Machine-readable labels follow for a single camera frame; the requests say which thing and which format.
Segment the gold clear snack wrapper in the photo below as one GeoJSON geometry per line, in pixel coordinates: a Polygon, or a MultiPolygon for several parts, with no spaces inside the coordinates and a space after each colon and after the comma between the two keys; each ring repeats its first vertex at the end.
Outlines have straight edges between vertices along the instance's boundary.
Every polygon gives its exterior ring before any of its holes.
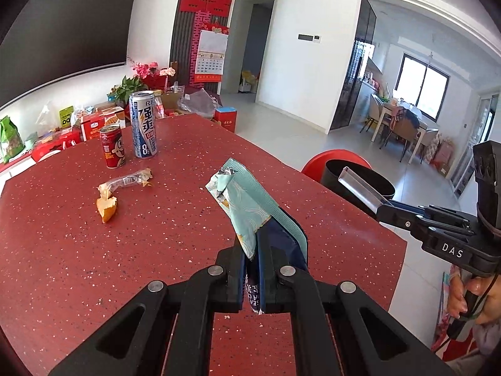
{"type": "Polygon", "coordinates": [[[117,190],[117,188],[125,188],[134,184],[145,187],[150,185],[152,178],[153,175],[151,170],[149,168],[145,168],[132,174],[113,178],[108,182],[99,184],[98,192],[101,198],[109,199],[113,192],[117,190]]]}

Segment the teal blue snack wrapper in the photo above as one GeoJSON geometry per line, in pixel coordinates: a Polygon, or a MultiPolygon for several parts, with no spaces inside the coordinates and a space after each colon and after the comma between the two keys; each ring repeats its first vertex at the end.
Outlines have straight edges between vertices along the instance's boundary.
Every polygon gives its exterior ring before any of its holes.
{"type": "Polygon", "coordinates": [[[251,172],[236,159],[228,159],[205,188],[232,223],[245,254],[245,290],[255,313],[267,312],[274,285],[271,249],[284,252],[286,264],[307,269],[307,235],[251,172]]]}

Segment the black trash bin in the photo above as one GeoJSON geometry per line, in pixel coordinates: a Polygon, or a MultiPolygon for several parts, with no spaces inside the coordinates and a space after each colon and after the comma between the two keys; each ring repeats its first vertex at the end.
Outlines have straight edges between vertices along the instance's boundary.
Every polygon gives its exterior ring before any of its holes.
{"type": "Polygon", "coordinates": [[[396,192],[378,172],[342,159],[326,162],[320,183],[373,218],[377,208],[392,200],[396,192]]]}

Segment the dining table with chairs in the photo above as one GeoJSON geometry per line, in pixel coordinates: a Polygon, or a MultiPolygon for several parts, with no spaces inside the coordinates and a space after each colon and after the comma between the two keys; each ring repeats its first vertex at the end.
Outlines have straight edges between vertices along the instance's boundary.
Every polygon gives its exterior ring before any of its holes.
{"type": "Polygon", "coordinates": [[[438,151],[441,136],[438,125],[410,104],[393,105],[376,94],[369,96],[369,111],[361,130],[373,128],[372,142],[379,140],[383,148],[391,138],[400,139],[403,148],[400,160],[411,152],[408,163],[419,157],[420,162],[431,163],[438,151]]]}

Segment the short red cartoon can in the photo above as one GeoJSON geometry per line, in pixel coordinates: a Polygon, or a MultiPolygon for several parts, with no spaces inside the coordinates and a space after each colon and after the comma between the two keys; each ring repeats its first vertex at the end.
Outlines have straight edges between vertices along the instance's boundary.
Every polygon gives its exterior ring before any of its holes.
{"type": "Polygon", "coordinates": [[[105,164],[110,169],[125,165],[126,155],[122,141],[121,127],[107,125],[100,129],[99,137],[104,151],[105,164]]]}

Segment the red waffle box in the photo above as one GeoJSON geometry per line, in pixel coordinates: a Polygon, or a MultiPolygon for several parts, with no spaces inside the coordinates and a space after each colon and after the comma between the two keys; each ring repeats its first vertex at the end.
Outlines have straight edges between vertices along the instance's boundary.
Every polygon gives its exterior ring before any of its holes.
{"type": "Polygon", "coordinates": [[[125,111],[122,107],[110,107],[80,118],[81,134],[84,141],[99,137],[101,128],[113,125],[126,127],[125,111]]]}

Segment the tall blue white can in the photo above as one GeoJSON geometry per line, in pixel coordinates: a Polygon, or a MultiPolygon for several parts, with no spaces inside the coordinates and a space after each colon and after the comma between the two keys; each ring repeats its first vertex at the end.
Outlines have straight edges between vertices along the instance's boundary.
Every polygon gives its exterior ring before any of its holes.
{"type": "Polygon", "coordinates": [[[134,92],[129,97],[134,153],[140,159],[157,154],[155,96],[152,91],[134,92]]]}

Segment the green snack bag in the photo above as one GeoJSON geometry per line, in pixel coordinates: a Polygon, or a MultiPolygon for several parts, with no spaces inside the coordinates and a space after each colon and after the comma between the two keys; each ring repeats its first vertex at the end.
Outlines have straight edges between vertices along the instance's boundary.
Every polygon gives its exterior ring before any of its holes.
{"type": "Polygon", "coordinates": [[[9,116],[1,119],[1,153],[3,163],[9,162],[25,149],[18,128],[9,116]]]}

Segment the red gift box on floor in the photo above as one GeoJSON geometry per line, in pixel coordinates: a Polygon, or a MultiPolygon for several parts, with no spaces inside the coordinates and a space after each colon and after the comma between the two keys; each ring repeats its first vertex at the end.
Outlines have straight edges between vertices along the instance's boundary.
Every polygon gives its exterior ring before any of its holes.
{"type": "Polygon", "coordinates": [[[215,109],[213,121],[226,130],[234,133],[237,121],[237,110],[234,107],[219,107],[215,109]]]}

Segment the green potted plant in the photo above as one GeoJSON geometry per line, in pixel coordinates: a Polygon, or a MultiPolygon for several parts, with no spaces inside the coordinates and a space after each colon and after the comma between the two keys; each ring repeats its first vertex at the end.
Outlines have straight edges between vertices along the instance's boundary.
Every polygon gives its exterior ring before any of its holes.
{"type": "Polygon", "coordinates": [[[148,86],[138,77],[124,76],[119,85],[111,88],[107,98],[111,102],[128,104],[130,96],[134,92],[146,91],[148,86]]]}

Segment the pink flower bouquet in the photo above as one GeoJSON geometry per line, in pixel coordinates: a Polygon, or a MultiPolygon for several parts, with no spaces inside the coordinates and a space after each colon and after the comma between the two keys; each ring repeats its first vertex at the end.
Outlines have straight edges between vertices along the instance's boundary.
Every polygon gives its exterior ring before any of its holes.
{"type": "Polygon", "coordinates": [[[150,62],[149,64],[142,64],[138,62],[132,62],[132,71],[135,76],[140,79],[146,79],[147,77],[172,77],[175,76],[177,71],[173,67],[159,68],[157,62],[150,62]]]}

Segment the large black television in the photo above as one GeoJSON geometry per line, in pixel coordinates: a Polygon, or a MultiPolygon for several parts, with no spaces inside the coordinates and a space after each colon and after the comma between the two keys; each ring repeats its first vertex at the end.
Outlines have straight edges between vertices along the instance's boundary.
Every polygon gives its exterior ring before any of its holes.
{"type": "Polygon", "coordinates": [[[1,104],[122,65],[134,0],[28,0],[1,42],[1,104]]]}

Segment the wall calendar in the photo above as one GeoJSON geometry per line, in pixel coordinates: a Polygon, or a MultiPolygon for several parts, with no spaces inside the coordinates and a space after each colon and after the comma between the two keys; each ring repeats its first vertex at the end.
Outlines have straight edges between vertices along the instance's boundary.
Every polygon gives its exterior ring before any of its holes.
{"type": "Polygon", "coordinates": [[[195,57],[196,83],[220,82],[229,41],[229,28],[215,23],[204,23],[199,35],[195,57]]]}

